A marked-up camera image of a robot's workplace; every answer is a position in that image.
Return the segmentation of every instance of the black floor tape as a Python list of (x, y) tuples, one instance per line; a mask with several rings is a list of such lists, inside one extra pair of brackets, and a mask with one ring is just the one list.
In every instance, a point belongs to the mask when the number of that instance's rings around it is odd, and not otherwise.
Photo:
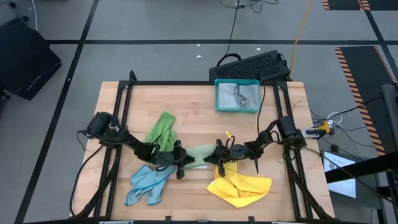
[[(385, 62), (379, 56), (379, 52), (373, 46), (340, 47), (349, 70), (354, 78), (361, 98), (364, 102), (381, 95), (381, 86), (392, 83)], [(382, 100), (376, 100), (366, 105), (369, 116), (382, 146), (386, 153), (395, 151), (394, 140), (388, 119), (387, 111)]]
[(323, 5), (327, 10), (360, 10), (359, 4), (372, 11), (398, 11), (397, 0), (327, 0)]

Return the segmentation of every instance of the gray floor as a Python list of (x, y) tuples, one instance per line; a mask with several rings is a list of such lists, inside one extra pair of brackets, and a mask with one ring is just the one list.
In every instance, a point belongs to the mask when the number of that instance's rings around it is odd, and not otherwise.
[[(16, 1), (27, 14), (31, 2)], [(78, 40), (93, 0), (36, 0), (39, 32), (49, 40)], [(307, 2), (280, 0), (265, 4), (255, 14), (239, 10), (234, 39), (294, 40)], [(396, 12), (372, 12), (386, 40), (398, 39)], [(215, 0), (100, 0), (87, 39), (161, 40), (228, 39), (234, 10)], [(28, 24), (33, 27), (34, 20)], [(377, 40), (363, 11), (326, 11), (314, 1), (302, 39)], [(292, 78), (304, 82), (310, 107), (320, 116), (356, 106), (334, 52), (334, 45), (299, 45)], [(61, 69), (32, 100), (17, 96), (1, 104), (0, 216), (12, 223), (21, 204), (33, 167), (48, 130), (76, 45), (52, 45), (62, 59)], [(139, 80), (207, 80), (227, 45), (85, 45), (54, 133), (25, 222), (66, 218), (68, 201), (83, 151), (76, 131), (93, 115), (101, 82), (126, 79), (133, 69)], [(389, 46), (398, 58), (398, 46)], [(278, 50), (290, 61), (293, 45), (232, 45), (230, 52), (242, 57)], [(364, 126), (358, 111), (348, 113), (345, 128)], [(352, 138), (371, 144), (366, 130)], [(330, 139), (341, 148), (363, 157), (376, 157), (373, 148), (359, 148), (343, 133)], [(329, 145), (319, 141), (321, 149)], [(353, 222), (370, 222), (372, 210), (352, 207), (333, 198), (336, 216)]]

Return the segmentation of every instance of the black metal frame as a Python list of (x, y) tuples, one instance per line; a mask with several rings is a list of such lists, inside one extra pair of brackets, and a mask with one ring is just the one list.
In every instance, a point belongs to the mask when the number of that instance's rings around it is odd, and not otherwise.
[[(210, 82), (210, 81), (166, 81), (166, 82), (158, 82), (158, 81), (137, 81), (136, 76), (134, 75), (134, 73), (130, 73), (130, 80), (128, 81), (119, 81), (119, 86), (118, 86), (118, 92), (116, 94), (116, 101), (114, 104), (114, 110), (113, 110), (113, 115), (118, 115), (119, 113), (119, 108), (120, 108), (120, 104), (121, 104), (121, 95), (122, 92), (125, 88), (127, 88), (127, 93), (126, 93), (126, 99), (124, 102), (124, 109), (123, 109), (123, 115), (122, 115), (122, 119), (121, 119), (121, 125), (125, 126), (127, 123), (127, 114), (128, 114), (128, 110), (129, 110), (129, 105), (130, 105), (130, 99), (131, 99), (131, 93), (132, 93), (132, 87), (134, 85), (214, 85), (214, 82)], [(284, 113), (282, 110), (282, 105), (281, 105), (281, 100), (280, 100), (280, 94), (279, 94), (279, 90), (282, 90), (283, 95), (284, 95), (284, 101), (285, 101), (285, 105), (286, 105), (286, 112), (287, 112), (287, 116), (290, 116), (293, 118), (293, 111), (292, 111), (292, 107), (290, 105), (290, 98), (289, 98), (289, 92), (288, 92), (288, 88), (287, 88), (287, 82), (270, 82), (270, 83), (265, 83), (264, 85), (266, 86), (272, 86), (273, 87), (273, 91), (274, 91), (274, 95), (275, 95), (275, 103), (276, 103), (276, 108), (277, 108), (277, 115), (278, 118), (283, 117)], [(87, 218), (87, 217), (75, 217), (75, 218), (71, 218), (68, 220), (53, 220), (53, 221), (47, 221), (47, 222), (35, 222), (35, 224), (47, 224), (47, 223), (99, 223), (99, 222), (105, 222), (105, 221), (111, 221), (111, 214), (112, 214), (112, 209), (113, 209), (113, 200), (114, 200), (114, 194), (115, 194), (115, 190), (116, 190), (116, 182), (117, 182), (117, 178), (118, 178), (118, 171), (119, 171), (119, 163), (120, 163), (120, 159), (121, 159), (121, 147), (116, 148), (116, 155), (114, 157), (114, 161), (113, 161), (113, 168), (114, 166), (116, 166), (115, 169), (111, 169), (111, 171), (109, 172), (109, 174), (107, 175), (107, 170), (109, 168), (109, 163), (110, 163), (110, 158), (111, 158), (111, 151), (112, 149), (107, 148), (106, 149), (106, 153), (104, 156), (104, 162), (103, 162), (103, 167), (102, 167), (102, 171), (101, 171), (101, 179), (99, 182), (100, 186), (103, 186), (103, 189), (105, 189), (107, 187), (107, 180), (109, 180), (109, 176), (111, 175), (111, 181), (110, 181), (110, 190), (109, 190), (109, 197), (108, 197), (108, 201), (106, 204), (106, 212), (105, 212), (105, 216), (100, 216), (100, 210), (101, 210), (101, 204), (102, 204), (102, 196), (103, 196), (103, 192), (104, 190), (102, 190), (100, 193), (98, 190), (96, 192), (95, 195), (101, 195), (101, 197), (99, 198), (99, 200), (96, 201), (95, 203), (95, 207), (94, 207), (94, 213), (93, 213), (93, 217)], [(290, 149), (287, 147), (284, 147), (284, 151), (283, 153), (285, 153), (285, 158), (286, 161), (290, 161), (290, 162), (286, 162), (286, 168), (289, 170), (294, 169), (292, 162), (291, 162), (291, 156), (290, 156)], [(343, 221), (339, 221), (339, 220), (326, 220), (326, 219), (314, 219), (313, 218), (313, 214), (312, 214), (312, 205), (317, 205), (315, 199), (312, 197), (311, 193), (307, 190), (307, 183), (305, 182), (305, 173), (304, 173), (304, 168), (303, 168), (303, 163), (302, 163), (302, 157), (300, 154), (300, 151), (294, 151), (295, 153), (295, 157), (296, 157), (296, 165), (297, 165), (297, 173), (294, 172), (296, 174), (296, 176), (294, 175), (289, 175), (289, 185), (290, 185), (290, 194), (292, 196), (292, 205), (293, 205), (293, 210), (294, 210), (294, 215), (295, 215), (295, 221), (296, 222), (300, 222), (300, 223), (334, 223), (334, 224), (354, 224), (353, 222), (343, 222)], [(335, 174), (335, 173), (339, 173), (341, 174), (340, 170), (332, 170), (331, 172), (327, 172), (326, 173), (326, 177), (327, 179), (332, 179), (334, 181), (337, 181), (336, 179), (338, 179), (336, 177), (336, 175), (339, 174)], [(299, 200), (297, 197), (297, 190), (296, 190), (296, 185), (299, 186), (300, 190), (303, 192), (303, 201), (304, 201), (304, 205), (305, 205), (305, 214), (306, 214), (306, 218), (303, 218), (300, 214), (300, 206), (299, 206)], [(247, 222), (222, 222), (222, 221), (172, 221), (172, 217), (165, 217), (165, 224), (191, 224), (191, 223), (223, 223), (223, 224), (255, 224), (255, 223), (274, 223), (274, 222), (257, 222), (255, 221), (254, 217), (248, 217), (248, 221)], [(142, 224), (150, 224), (150, 223), (162, 223), (162, 221), (158, 221), (158, 220), (134, 220), (134, 223), (142, 223)]]

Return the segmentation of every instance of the yellow cloth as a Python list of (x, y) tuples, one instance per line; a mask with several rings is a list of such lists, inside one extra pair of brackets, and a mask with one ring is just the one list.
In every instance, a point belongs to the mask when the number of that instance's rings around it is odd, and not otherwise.
[(270, 178), (241, 175), (237, 172), (236, 162), (224, 164), (224, 169), (225, 177), (220, 177), (216, 166), (215, 179), (206, 189), (236, 208), (257, 202), (271, 189), (272, 180)]

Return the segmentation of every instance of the yellow tag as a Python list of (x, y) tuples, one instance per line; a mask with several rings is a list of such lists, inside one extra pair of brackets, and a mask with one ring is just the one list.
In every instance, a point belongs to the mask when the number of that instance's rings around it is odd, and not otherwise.
[(228, 138), (232, 138), (232, 135), (229, 132), (225, 132), (225, 134), (228, 136)]

